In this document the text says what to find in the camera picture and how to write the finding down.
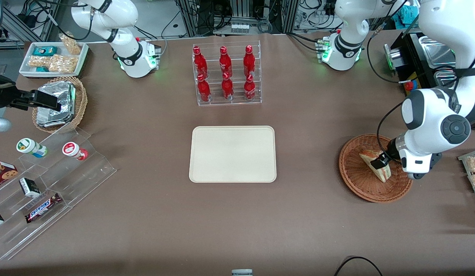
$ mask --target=acrylic display stand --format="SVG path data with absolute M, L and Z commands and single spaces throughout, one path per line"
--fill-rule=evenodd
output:
M 253 46 L 253 54 L 255 55 L 255 75 L 254 82 L 256 85 L 255 99 L 248 102 L 244 98 L 244 55 L 246 46 Z M 195 55 L 193 54 L 193 73 L 195 75 L 195 89 L 197 91 L 197 102 L 199 106 L 206 105 L 234 105 L 234 104 L 260 104 L 263 101 L 263 91 L 261 87 L 261 44 L 260 41 L 244 41 L 244 42 L 222 42 L 222 43 L 202 43 L 194 44 L 199 46 L 204 55 L 208 66 L 208 79 L 212 100 L 204 102 L 200 99 L 198 92 L 197 68 L 194 63 Z M 234 98 L 227 101 L 222 91 L 222 71 L 220 70 L 220 47 L 226 46 L 227 53 L 232 60 L 232 77 L 230 78 L 234 85 Z
M 13 162 L 19 174 L 0 186 L 0 214 L 4 219 L 0 225 L 1 260 L 11 259 L 116 172 L 106 157 L 93 148 L 89 136 L 67 124 L 40 142 L 48 148 L 45 157 L 24 154 Z M 85 148 L 89 152 L 87 159 L 78 161 L 64 155 L 62 147 L 69 141 Z M 22 177 L 34 180 L 41 195 L 35 199 L 24 196 L 19 184 Z M 63 201 L 26 223 L 24 216 L 55 193 Z

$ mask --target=coca-cola bottle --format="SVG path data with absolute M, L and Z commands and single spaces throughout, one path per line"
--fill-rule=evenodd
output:
M 229 77 L 232 77 L 232 62 L 230 56 L 227 54 L 227 48 L 225 46 L 220 47 L 220 69 L 223 73 L 229 73 Z
M 227 101 L 231 101 L 234 98 L 234 85 L 230 80 L 229 73 L 225 72 L 222 74 L 222 91 L 224 92 L 224 98 Z
M 200 93 L 200 99 L 204 102 L 209 102 L 212 100 L 212 96 L 210 94 L 210 86 L 208 82 L 205 80 L 203 74 L 198 74 L 198 92 Z
M 255 99 L 255 82 L 253 82 L 253 75 L 248 75 L 244 83 L 244 100 L 251 102 Z
M 244 76 L 249 74 L 255 75 L 255 55 L 253 55 L 253 46 L 246 46 L 246 54 L 244 55 Z
M 202 55 L 200 47 L 193 47 L 193 54 L 195 54 L 195 65 L 197 67 L 197 72 L 202 74 L 206 79 L 208 77 L 208 66 L 206 65 L 206 59 L 204 55 Z

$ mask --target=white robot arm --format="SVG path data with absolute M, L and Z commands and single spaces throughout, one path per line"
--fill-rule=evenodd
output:
M 430 38 L 450 47 L 456 56 L 455 90 L 446 87 L 418 89 L 401 106 L 408 130 L 390 141 L 388 156 L 398 159 L 411 178 L 423 177 L 443 151 L 469 137 L 469 122 L 475 119 L 475 0 L 425 0 L 419 27 Z M 385 154 L 372 161 L 385 166 Z
M 325 53 L 322 62 L 339 71 L 350 69 L 360 54 L 367 37 L 369 25 L 366 19 L 385 17 L 394 13 L 402 0 L 338 0 L 334 13 L 343 20 L 341 33 L 325 36 Z
M 138 19 L 138 11 L 132 1 L 84 0 L 79 3 L 83 4 L 88 6 L 71 8 L 74 21 L 111 45 L 127 75 L 144 77 L 158 67 L 160 49 L 155 49 L 148 42 L 137 41 L 127 28 L 134 26 Z

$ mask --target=brown table surface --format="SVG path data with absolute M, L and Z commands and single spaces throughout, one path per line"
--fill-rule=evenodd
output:
M 372 41 L 382 74 L 382 45 L 397 35 L 384 31 Z M 256 39 L 263 104 L 198 107 L 192 44 Z M 285 35 L 171 40 L 160 70 L 132 79 L 108 44 L 90 48 L 80 127 L 119 171 L 11 261 L 0 261 L 0 275 L 225 276 L 251 268 L 256 276 L 332 276 L 349 255 L 371 259 L 386 276 L 475 275 L 475 195 L 456 159 L 475 150 L 475 131 L 394 203 L 360 199 L 339 175 L 344 143 L 374 133 L 404 97 L 374 75 L 365 51 L 338 72 Z M 19 77 L 17 86 L 45 82 Z M 20 138 L 48 135 L 33 126 L 31 111 L 8 109 L 5 117 L 13 128 L 0 133 L 4 161 L 20 155 Z M 192 183 L 192 131 L 215 125 L 272 126 L 276 181 Z M 381 133 L 392 138 L 405 129 L 397 111 Z M 355 260 L 340 275 L 376 274 Z

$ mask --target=round wicker tray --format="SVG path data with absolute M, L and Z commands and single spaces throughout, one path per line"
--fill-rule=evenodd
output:
M 70 122 L 71 126 L 76 127 L 80 124 L 82 118 L 84 117 L 85 107 L 87 106 L 87 94 L 85 93 L 85 88 L 82 85 L 82 82 L 76 77 L 56 77 L 55 79 L 50 80 L 48 83 L 50 84 L 52 82 L 60 82 L 60 81 L 72 82 L 72 84 L 74 84 L 74 86 L 76 87 L 76 113 L 74 115 L 74 119 Z M 53 126 L 53 127 L 43 128 L 39 126 L 36 123 L 37 114 L 38 114 L 38 109 L 33 108 L 33 124 L 39 130 L 46 131 L 48 133 L 54 133 L 55 131 L 57 131 L 59 128 L 62 127 L 62 126 Z
M 380 136 L 384 148 L 390 141 Z M 411 188 L 413 181 L 403 171 L 400 164 L 389 162 L 391 177 L 382 183 L 365 164 L 359 153 L 365 149 L 379 150 L 375 134 L 363 134 L 349 140 L 339 154 L 339 171 L 346 185 L 362 199 L 388 203 L 402 198 Z

